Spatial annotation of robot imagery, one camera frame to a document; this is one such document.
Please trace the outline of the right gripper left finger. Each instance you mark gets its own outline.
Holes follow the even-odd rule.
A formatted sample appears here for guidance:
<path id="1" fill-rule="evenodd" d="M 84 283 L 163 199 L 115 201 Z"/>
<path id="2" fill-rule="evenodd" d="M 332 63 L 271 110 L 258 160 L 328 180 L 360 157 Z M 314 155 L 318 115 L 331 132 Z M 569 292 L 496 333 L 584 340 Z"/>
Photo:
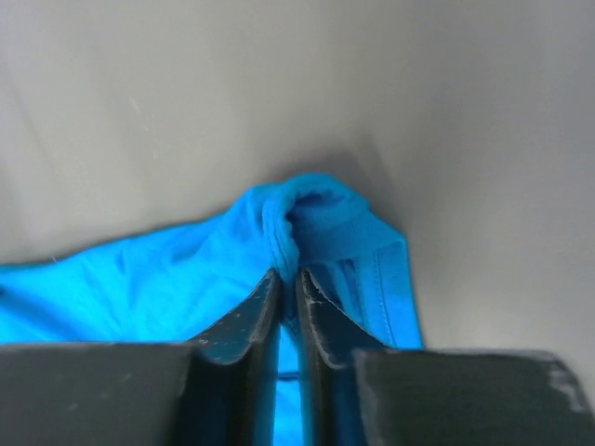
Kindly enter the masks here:
<path id="1" fill-rule="evenodd" d="M 183 343 L 1 349 L 5 445 L 269 445 L 282 284 Z"/>

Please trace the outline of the blue t shirt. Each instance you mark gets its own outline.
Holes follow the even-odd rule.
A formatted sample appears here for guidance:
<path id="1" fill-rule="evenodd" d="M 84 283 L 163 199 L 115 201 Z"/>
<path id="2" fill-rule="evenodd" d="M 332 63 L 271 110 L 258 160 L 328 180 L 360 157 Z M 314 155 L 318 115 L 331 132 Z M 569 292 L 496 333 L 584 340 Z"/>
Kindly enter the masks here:
<path id="1" fill-rule="evenodd" d="M 295 282 L 314 274 L 328 297 L 394 348 L 421 348 L 404 236 L 367 200 L 323 174 L 248 190 L 228 211 L 1 269 L 1 339 L 179 342 L 242 302 L 274 269 L 284 285 L 273 441 L 303 443 Z"/>

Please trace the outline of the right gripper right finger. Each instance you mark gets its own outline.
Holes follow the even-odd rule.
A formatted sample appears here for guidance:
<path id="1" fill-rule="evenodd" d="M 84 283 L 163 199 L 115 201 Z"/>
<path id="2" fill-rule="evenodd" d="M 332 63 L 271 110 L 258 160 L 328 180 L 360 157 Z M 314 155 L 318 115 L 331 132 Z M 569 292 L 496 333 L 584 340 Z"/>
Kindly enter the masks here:
<path id="1" fill-rule="evenodd" d="M 308 445 L 590 445 L 594 411 L 542 350 L 394 349 L 297 279 Z"/>

